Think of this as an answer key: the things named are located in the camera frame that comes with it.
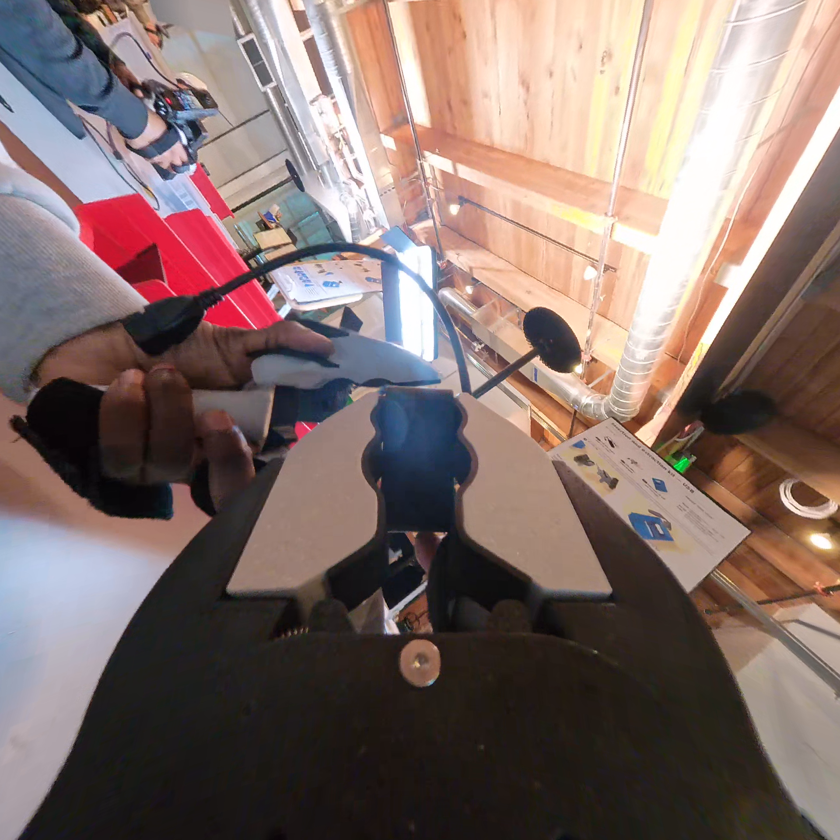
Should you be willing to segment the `led light panel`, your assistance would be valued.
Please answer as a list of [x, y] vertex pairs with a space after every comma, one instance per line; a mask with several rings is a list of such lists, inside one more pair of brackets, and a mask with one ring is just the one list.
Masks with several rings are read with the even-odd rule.
[[[421, 277], [428, 288], [437, 288], [437, 256], [431, 246], [416, 245], [399, 227], [388, 229], [381, 239], [394, 249], [402, 266]], [[438, 356], [433, 303], [411, 277], [391, 264], [381, 264], [381, 278], [385, 340], [433, 362]]]

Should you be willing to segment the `black fuzzy object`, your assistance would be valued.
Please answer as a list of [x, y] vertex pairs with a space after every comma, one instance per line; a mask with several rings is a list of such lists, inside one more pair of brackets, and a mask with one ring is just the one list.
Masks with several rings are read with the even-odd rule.
[[714, 387], [694, 388], [679, 400], [675, 420], [680, 426], [699, 424], [709, 434], [738, 436], [771, 423], [779, 415], [767, 393], [737, 388], [720, 394]]

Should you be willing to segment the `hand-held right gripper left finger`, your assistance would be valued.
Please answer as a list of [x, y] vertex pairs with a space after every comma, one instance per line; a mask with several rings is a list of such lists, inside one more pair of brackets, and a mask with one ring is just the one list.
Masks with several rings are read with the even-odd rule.
[[309, 619], [323, 599], [349, 613], [382, 586], [387, 567], [380, 492], [364, 462], [376, 441], [373, 391], [299, 441], [276, 477], [226, 592], [278, 596]]

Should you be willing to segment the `large silver round duct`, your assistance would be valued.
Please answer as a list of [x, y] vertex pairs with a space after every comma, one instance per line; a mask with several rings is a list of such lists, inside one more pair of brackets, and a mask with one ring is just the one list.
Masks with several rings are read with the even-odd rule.
[[648, 261], [611, 390], [595, 392], [566, 375], [573, 419], [633, 419], [754, 153], [805, 11], [803, 1], [732, 2], [699, 110]]

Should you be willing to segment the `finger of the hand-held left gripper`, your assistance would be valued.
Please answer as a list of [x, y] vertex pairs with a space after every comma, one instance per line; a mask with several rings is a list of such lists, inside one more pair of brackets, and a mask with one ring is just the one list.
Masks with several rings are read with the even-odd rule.
[[441, 382], [425, 360], [386, 341], [344, 329], [308, 329], [329, 339], [329, 356], [278, 348], [254, 353], [251, 376], [259, 386], [321, 389], [333, 382], [360, 386], [422, 386]]

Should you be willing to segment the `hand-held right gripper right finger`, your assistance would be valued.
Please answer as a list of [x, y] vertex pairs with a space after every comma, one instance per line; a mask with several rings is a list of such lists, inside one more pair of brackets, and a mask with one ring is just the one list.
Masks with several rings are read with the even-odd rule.
[[469, 472], [456, 533], [478, 555], [475, 599], [609, 602], [613, 588], [552, 459], [530, 436], [468, 394], [456, 397]]

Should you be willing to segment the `person's left forearm grey sleeve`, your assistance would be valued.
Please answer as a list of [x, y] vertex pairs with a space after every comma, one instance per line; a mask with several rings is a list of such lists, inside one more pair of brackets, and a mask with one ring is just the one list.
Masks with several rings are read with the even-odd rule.
[[47, 353], [140, 312], [145, 300], [80, 239], [65, 201], [15, 165], [1, 165], [1, 388], [35, 389]]

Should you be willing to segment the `white instruction poster board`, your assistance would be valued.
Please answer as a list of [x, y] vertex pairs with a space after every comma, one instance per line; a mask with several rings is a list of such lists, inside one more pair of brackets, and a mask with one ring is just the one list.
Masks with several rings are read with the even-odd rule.
[[749, 530], [614, 419], [563, 441], [566, 464], [656, 552], [686, 592], [742, 545]]

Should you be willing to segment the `white air vent grille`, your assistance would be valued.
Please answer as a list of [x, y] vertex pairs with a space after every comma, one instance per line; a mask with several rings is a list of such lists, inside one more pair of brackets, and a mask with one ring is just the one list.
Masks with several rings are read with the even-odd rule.
[[259, 89], [261, 91], [267, 91], [274, 87], [277, 82], [255, 35], [246, 34], [237, 37], [237, 44], [248, 62], [248, 66]]

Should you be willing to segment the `silver ventilation duct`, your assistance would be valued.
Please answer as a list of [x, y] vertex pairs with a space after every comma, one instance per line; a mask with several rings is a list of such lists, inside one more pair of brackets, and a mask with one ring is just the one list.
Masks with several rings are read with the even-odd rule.
[[291, 4], [231, 1], [228, 5], [240, 51], [286, 138], [290, 159], [302, 175], [324, 183], [323, 166], [329, 156], [311, 105], [320, 88]]
[[389, 228], [390, 223], [382, 204], [382, 195], [376, 184], [375, 173], [367, 155], [368, 150], [360, 132], [350, 65], [346, 59], [338, 29], [331, 17], [331, 7], [329, 2], [323, 1], [305, 1], [303, 4], [338, 110], [340, 130], [346, 136], [345, 145], [350, 156], [349, 171], [360, 183], [360, 189], [365, 194], [365, 200], [373, 213], [375, 222], [384, 228]]

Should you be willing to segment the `rectangular metal duct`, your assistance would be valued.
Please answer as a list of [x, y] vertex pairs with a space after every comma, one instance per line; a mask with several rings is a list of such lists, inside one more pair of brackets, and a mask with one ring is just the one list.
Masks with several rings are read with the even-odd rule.
[[[450, 314], [457, 314], [465, 320], [476, 339], [505, 362], [513, 362], [530, 350], [520, 325], [520, 311], [511, 304], [491, 301], [478, 307], [456, 289], [446, 287], [439, 292], [439, 297]], [[579, 413], [592, 417], [585, 412], [585, 408], [592, 400], [593, 392], [578, 376], [552, 371], [537, 358], [526, 363], [520, 373], [555, 400], [567, 403]]]

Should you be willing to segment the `small red plastic bin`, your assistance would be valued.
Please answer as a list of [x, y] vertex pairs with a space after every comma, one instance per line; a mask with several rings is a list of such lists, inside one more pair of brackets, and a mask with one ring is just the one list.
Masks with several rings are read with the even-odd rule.
[[234, 217], [231, 208], [216, 189], [202, 164], [198, 164], [192, 174], [175, 175], [161, 186], [166, 186], [172, 196], [188, 210], [200, 209], [205, 215], [213, 214], [220, 221]]

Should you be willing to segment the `black usb hub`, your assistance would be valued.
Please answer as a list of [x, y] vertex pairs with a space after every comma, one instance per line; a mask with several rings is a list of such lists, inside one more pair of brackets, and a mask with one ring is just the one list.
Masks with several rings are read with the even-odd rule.
[[471, 468], [459, 438], [465, 422], [454, 394], [434, 388], [388, 386], [373, 412], [380, 436], [374, 471], [390, 532], [447, 532], [456, 497]]

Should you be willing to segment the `black track light rail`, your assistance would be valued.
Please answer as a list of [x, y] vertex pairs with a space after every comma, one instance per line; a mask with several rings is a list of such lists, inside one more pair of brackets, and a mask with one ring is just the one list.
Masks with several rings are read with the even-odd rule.
[[478, 202], [474, 201], [473, 199], [471, 199], [467, 196], [458, 194], [457, 205], [459, 207], [464, 207], [464, 206], [473, 207], [476, 210], [481, 211], [482, 213], [484, 213], [486, 215], [489, 215], [491, 217], [494, 217], [495, 219], [497, 219], [497, 220], [499, 220], [499, 221], [501, 221], [505, 224], [513, 226], [514, 228], [516, 228], [517, 230], [519, 230], [519, 231], [521, 231], [525, 234], [528, 234], [530, 236], [538, 238], [542, 242], [544, 242], [546, 244], [549, 244], [549, 245], [552, 245], [553, 247], [555, 247], [557, 249], [560, 249], [560, 250], [562, 250], [563, 252], [565, 252], [569, 255], [572, 255], [573, 257], [576, 257], [578, 259], [583, 259], [590, 266], [596, 267], [596, 263], [597, 263], [597, 258], [596, 257], [594, 257], [592, 255], [588, 255], [584, 251], [579, 250], [579, 249], [577, 249], [577, 248], [575, 248], [571, 245], [567, 245], [564, 242], [562, 242], [562, 241], [560, 241], [556, 238], [553, 238], [551, 236], [543, 234], [540, 231], [532, 228], [531, 226], [522, 224], [519, 221], [517, 221], [515, 219], [512, 219], [508, 216], [505, 216], [502, 213], [499, 213], [499, 212], [489, 208], [488, 206], [486, 206], [484, 204], [478, 203]]

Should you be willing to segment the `large red plastic bin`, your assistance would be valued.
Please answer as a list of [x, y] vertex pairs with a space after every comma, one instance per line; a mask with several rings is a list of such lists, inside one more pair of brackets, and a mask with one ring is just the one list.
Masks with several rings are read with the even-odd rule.
[[221, 227], [200, 209], [162, 217], [132, 194], [73, 212], [82, 242], [148, 302], [195, 295], [246, 273]]

